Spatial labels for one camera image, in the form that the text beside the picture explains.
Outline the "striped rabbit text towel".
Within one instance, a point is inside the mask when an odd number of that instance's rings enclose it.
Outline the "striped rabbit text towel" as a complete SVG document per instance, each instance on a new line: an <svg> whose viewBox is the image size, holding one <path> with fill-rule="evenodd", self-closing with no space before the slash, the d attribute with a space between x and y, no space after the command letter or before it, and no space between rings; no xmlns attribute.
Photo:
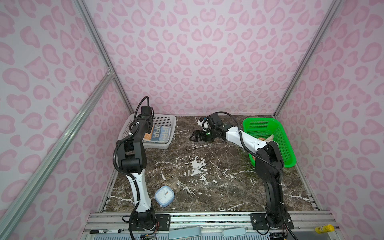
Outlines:
<svg viewBox="0 0 384 240"><path fill-rule="evenodd" d="M154 125L149 134L145 134L143 142L166 144L170 140L172 128L167 126Z"/></svg>

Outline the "white perforated plastic basket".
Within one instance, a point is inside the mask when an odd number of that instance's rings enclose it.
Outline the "white perforated plastic basket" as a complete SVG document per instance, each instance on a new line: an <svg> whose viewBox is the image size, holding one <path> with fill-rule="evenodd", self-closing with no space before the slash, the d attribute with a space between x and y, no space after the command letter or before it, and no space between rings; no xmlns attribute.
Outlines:
<svg viewBox="0 0 384 240"><path fill-rule="evenodd" d="M176 128L176 117L172 115L154 115L154 128L150 135L143 139L143 145L146 149L169 148Z"/></svg>

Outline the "green plastic basket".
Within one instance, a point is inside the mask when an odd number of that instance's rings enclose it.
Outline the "green plastic basket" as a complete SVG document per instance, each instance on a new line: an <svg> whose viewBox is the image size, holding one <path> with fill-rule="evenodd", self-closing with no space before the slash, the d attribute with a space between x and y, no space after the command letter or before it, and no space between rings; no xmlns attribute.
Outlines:
<svg viewBox="0 0 384 240"><path fill-rule="evenodd" d="M244 131L255 138L267 139L274 136L273 141L279 145L285 168L292 168L296 165L296 157L288 140L282 124L272 118L246 118L243 121Z"/></svg>

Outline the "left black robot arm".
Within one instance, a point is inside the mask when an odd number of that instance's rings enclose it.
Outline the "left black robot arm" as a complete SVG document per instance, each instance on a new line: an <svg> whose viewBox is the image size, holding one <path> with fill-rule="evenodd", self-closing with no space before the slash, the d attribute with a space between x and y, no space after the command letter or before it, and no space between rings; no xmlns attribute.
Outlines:
<svg viewBox="0 0 384 240"><path fill-rule="evenodd" d="M132 188L135 204L130 215L132 227L152 226L156 221L145 180L147 155L143 144L145 135L151 132L153 125L152 115L140 114L136 116L129 126L128 135L117 141L113 153L115 169L129 179Z"/></svg>

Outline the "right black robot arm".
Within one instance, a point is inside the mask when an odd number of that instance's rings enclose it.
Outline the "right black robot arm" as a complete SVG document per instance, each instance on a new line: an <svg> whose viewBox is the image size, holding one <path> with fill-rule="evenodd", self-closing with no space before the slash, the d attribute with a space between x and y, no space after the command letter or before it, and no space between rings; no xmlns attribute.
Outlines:
<svg viewBox="0 0 384 240"><path fill-rule="evenodd" d="M266 191L266 222L272 229L285 224L288 218L282 189L285 164L278 144L254 138L231 124L195 130L190 141L212 143L217 138L236 144L255 158L255 172Z"/></svg>

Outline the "small light blue clock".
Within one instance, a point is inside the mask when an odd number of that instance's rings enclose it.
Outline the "small light blue clock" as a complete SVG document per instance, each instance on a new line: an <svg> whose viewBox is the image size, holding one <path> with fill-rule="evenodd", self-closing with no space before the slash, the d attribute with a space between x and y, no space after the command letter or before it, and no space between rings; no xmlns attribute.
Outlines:
<svg viewBox="0 0 384 240"><path fill-rule="evenodd" d="M170 205L175 198L174 191L169 186L162 186L155 193L155 200L160 207L165 208Z"/></svg>

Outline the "left light blue pedal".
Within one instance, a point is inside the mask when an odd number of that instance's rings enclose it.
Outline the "left light blue pedal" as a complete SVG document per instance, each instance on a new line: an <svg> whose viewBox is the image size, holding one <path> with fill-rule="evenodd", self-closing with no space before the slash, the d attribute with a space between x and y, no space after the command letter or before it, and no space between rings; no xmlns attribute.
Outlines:
<svg viewBox="0 0 384 240"><path fill-rule="evenodd" d="M194 237L199 237L202 234L202 228L200 226L182 228L169 231L169 240L183 240Z"/></svg>

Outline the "light blue pedal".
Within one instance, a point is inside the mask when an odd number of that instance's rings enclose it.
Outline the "light blue pedal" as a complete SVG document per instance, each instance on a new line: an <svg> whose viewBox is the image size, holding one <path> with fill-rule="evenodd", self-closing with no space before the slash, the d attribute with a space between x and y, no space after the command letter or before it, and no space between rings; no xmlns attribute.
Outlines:
<svg viewBox="0 0 384 240"><path fill-rule="evenodd" d="M200 226L182 228L169 231L169 240L183 240L194 237L199 237L202 234L202 228Z"/></svg>
<svg viewBox="0 0 384 240"><path fill-rule="evenodd" d="M239 237L244 236L247 233L245 228L230 228L223 230L223 237L224 238L232 238L232 237Z"/></svg>

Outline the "right light blue pedal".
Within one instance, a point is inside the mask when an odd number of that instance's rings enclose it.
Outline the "right light blue pedal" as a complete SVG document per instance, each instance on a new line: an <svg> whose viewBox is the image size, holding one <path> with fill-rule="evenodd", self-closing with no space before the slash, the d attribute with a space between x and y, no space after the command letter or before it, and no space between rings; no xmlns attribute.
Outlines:
<svg viewBox="0 0 384 240"><path fill-rule="evenodd" d="M245 228L230 228L223 230L223 237L224 238L232 238L232 237L239 237L244 236L247 233Z"/></svg>

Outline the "black marker pen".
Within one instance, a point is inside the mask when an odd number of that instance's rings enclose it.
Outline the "black marker pen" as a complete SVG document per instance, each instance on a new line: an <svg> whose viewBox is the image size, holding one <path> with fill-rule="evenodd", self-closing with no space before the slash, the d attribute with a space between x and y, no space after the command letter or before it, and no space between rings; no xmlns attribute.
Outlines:
<svg viewBox="0 0 384 240"><path fill-rule="evenodd" d="M120 234L124 230L114 229L114 230L90 230L89 234Z"/></svg>

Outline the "yellow glue stick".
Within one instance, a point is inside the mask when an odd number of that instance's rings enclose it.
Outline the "yellow glue stick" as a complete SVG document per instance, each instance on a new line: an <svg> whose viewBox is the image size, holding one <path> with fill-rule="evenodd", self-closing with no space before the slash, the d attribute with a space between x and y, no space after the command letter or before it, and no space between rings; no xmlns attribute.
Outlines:
<svg viewBox="0 0 384 240"><path fill-rule="evenodd" d="M315 228L315 232L318 234L324 234L324 233L329 233L329 232L334 232L334 231L335 231L335 227L331 224Z"/></svg>

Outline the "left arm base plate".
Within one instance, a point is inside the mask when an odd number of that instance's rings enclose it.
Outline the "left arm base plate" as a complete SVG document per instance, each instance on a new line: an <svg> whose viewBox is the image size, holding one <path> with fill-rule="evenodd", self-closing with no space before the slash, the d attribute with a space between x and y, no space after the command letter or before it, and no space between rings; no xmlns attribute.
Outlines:
<svg viewBox="0 0 384 240"><path fill-rule="evenodd" d="M168 231L170 229L171 216L146 213L134 213L129 220L129 230L133 232Z"/></svg>

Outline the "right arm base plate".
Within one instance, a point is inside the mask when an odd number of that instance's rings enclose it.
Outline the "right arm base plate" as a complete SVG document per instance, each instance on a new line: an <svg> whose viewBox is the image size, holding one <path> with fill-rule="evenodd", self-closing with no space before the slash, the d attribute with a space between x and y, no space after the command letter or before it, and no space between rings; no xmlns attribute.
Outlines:
<svg viewBox="0 0 384 240"><path fill-rule="evenodd" d="M267 222L267 214L266 213L252 213L250 214L250 219L251 219L251 224L253 227L253 230L258 230L258 231L267 231L267 230L282 230L284 226L284 221L281 220L280 225L272 226ZM287 226L289 229L293 230L294 223L293 220L290 216L290 214L285 214L284 219L287 223Z"/></svg>

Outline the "aluminium front rail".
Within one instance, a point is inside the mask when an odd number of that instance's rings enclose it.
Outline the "aluminium front rail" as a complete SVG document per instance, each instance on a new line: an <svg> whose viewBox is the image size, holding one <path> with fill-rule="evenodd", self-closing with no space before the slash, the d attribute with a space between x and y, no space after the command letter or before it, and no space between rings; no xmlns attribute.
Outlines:
<svg viewBox="0 0 384 240"><path fill-rule="evenodd" d="M200 226L202 234L199 237L183 240L291 240L293 232L299 240L342 240L341 233L336 220L329 211L290 212L294 223L294 229L288 226L282 230L253 230L250 214L263 212L195 212L195 213L160 213L170 215L171 223L168 231L149 232L151 240L169 240L169 231ZM335 227L334 232L318 234L316 227L331 224ZM244 236L224 238L223 230L230 228L245 228Z"/></svg>

